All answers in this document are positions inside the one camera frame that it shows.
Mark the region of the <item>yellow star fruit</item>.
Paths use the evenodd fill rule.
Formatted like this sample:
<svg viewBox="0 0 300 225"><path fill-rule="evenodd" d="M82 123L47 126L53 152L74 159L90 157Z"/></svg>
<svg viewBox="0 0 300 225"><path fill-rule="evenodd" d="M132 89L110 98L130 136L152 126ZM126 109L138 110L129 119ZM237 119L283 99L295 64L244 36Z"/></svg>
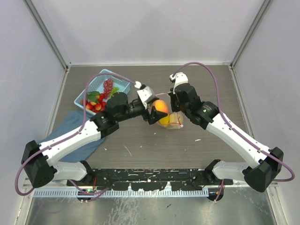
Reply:
<svg viewBox="0 0 300 225"><path fill-rule="evenodd" d="M158 125L166 128L169 126L169 122L170 122L170 115L167 115L167 116L161 118L157 123L158 123Z"/></svg>

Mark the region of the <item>orange peach fruit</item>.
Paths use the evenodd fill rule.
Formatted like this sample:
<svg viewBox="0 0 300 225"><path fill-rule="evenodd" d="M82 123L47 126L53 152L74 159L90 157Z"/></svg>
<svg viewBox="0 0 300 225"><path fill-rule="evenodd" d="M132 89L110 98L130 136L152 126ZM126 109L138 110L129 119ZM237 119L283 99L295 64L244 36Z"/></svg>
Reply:
<svg viewBox="0 0 300 225"><path fill-rule="evenodd" d="M154 106L157 111L169 113L168 105L161 99L155 100L151 106Z"/></svg>

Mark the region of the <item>clear zip bag orange zipper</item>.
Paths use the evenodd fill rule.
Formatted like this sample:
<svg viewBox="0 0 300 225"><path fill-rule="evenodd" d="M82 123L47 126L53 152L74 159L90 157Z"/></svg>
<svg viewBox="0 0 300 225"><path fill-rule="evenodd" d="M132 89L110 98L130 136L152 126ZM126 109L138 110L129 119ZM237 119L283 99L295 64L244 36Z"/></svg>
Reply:
<svg viewBox="0 0 300 225"><path fill-rule="evenodd" d="M171 112L167 103L161 99L155 100L152 104L157 111L167 113L166 117L163 117L157 125L166 129L181 129L183 128L183 114L181 112Z"/></svg>

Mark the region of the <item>green grape bunch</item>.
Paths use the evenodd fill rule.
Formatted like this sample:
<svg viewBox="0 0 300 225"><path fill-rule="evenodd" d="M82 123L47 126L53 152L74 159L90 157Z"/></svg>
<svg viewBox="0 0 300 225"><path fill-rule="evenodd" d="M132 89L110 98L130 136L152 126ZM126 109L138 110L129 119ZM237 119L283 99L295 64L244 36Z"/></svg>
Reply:
<svg viewBox="0 0 300 225"><path fill-rule="evenodd" d="M110 97L112 97L113 94L115 94L119 90L118 87L113 87L110 93Z"/></svg>

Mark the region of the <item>red strawberries pile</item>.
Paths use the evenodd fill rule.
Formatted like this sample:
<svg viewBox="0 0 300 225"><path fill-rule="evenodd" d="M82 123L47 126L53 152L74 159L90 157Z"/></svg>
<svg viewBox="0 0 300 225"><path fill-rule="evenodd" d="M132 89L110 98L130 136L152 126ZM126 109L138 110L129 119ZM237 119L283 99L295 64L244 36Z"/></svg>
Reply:
<svg viewBox="0 0 300 225"><path fill-rule="evenodd" d="M100 93L100 97L98 99L97 102L91 102L88 100L88 98L86 97L86 99L81 101L81 105L83 105L85 103L86 105L86 109L90 110L92 112L98 113L99 111L105 109L105 105L106 105L106 101L107 99L105 99L105 96L103 93Z"/></svg>

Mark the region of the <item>purple grape bunch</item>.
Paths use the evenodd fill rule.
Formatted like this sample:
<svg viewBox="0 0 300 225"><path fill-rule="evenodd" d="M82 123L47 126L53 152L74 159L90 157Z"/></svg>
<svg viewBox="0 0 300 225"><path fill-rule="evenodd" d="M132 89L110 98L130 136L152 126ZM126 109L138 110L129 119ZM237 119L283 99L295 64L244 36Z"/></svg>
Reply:
<svg viewBox="0 0 300 225"><path fill-rule="evenodd" d="M112 92L113 89L113 80L112 79L107 79L106 81L104 81L103 83L103 87L104 87L104 96L105 99L108 99L110 96L110 93Z"/></svg>

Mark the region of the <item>light blue plastic basket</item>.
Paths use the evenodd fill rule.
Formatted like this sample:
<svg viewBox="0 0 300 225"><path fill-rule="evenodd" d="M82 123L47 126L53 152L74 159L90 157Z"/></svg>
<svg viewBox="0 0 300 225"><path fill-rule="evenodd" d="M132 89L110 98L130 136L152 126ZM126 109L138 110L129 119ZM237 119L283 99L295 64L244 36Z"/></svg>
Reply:
<svg viewBox="0 0 300 225"><path fill-rule="evenodd" d="M81 101L86 99L88 92L91 91L98 91L100 93L104 93L104 87L103 83L107 79L112 79L113 80L113 87L118 87L119 90L117 92L124 92L126 94L129 93L130 91L130 85L131 83L123 78L116 77L112 75L112 71L109 71L107 69L103 69L101 71L102 75L95 77L89 84L88 89L86 91L86 95L84 95L84 91L81 92L81 94L74 100L74 104L81 109L85 108L83 105L81 105ZM90 110L87 110L87 113L94 115L96 112L92 112Z"/></svg>

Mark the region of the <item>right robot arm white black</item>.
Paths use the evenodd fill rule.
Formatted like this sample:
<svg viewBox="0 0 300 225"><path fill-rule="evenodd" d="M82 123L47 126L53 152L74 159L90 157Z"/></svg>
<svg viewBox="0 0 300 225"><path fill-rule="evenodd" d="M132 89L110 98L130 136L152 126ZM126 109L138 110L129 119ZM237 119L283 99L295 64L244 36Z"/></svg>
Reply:
<svg viewBox="0 0 300 225"><path fill-rule="evenodd" d="M210 101L201 101L196 90L189 83L170 89L171 108L181 111L189 120L202 129L216 135L243 159L241 163L214 160L206 168L206 180L215 185L223 179L245 181L252 189L264 192L281 171L279 161L283 151L270 149L229 121L225 114Z"/></svg>

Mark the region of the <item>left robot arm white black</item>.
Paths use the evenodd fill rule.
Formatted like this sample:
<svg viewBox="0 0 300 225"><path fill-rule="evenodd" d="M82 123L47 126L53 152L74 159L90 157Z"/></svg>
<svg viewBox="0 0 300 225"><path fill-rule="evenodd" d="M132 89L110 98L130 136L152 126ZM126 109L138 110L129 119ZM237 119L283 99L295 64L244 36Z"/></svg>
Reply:
<svg viewBox="0 0 300 225"><path fill-rule="evenodd" d="M40 188L53 180L76 180L88 186L94 172L85 161L65 163L61 159L78 148L109 136L119 129L119 122L142 116L150 125L168 114L154 105L158 98L142 94L132 102L123 92L115 93L105 109L91 117L84 125L53 140L26 144L21 160L33 188Z"/></svg>

